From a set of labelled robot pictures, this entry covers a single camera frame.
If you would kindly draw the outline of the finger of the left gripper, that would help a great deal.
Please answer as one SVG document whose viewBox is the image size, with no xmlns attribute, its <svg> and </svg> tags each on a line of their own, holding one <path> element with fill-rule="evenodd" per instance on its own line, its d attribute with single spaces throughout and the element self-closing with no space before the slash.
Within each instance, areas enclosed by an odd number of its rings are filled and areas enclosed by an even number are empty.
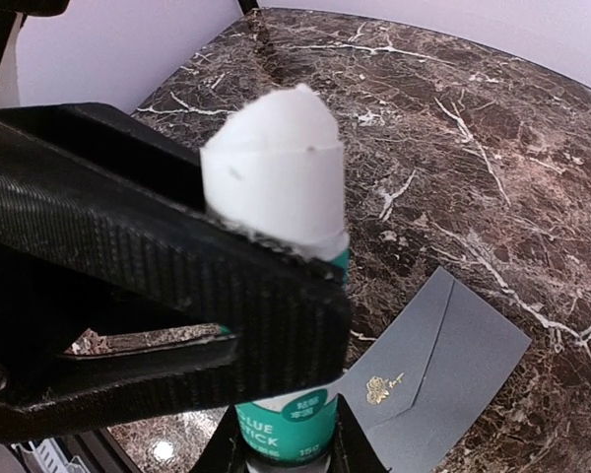
<svg viewBox="0 0 591 473">
<path fill-rule="evenodd" d="M 342 283 L 208 217 L 198 157 L 122 111 L 0 109 L 0 442 L 329 383 Z"/>
</svg>

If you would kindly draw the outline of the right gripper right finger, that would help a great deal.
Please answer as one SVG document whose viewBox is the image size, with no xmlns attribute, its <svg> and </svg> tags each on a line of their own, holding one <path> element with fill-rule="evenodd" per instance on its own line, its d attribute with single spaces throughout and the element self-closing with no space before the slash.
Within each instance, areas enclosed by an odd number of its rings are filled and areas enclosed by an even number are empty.
<svg viewBox="0 0 591 473">
<path fill-rule="evenodd" d="M 388 473 L 373 450 L 346 398 L 338 395 L 336 428 L 330 449 L 331 473 Z"/>
</svg>

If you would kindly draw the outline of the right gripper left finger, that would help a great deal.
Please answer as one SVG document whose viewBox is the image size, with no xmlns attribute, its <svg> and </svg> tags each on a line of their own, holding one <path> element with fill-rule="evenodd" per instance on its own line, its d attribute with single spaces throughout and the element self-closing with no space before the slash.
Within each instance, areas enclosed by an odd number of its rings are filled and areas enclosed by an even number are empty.
<svg viewBox="0 0 591 473">
<path fill-rule="evenodd" d="M 245 443 L 236 410 L 230 406 L 196 462 L 196 473 L 243 473 L 247 471 Z"/>
</svg>

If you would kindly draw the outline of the grey envelope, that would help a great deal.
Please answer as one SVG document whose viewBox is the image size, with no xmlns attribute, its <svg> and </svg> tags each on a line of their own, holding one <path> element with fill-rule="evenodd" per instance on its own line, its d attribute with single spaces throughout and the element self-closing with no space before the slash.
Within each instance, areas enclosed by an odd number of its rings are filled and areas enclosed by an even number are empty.
<svg viewBox="0 0 591 473">
<path fill-rule="evenodd" d="M 339 381 L 390 472 L 430 472 L 518 365 L 530 338 L 437 268 Z"/>
</svg>

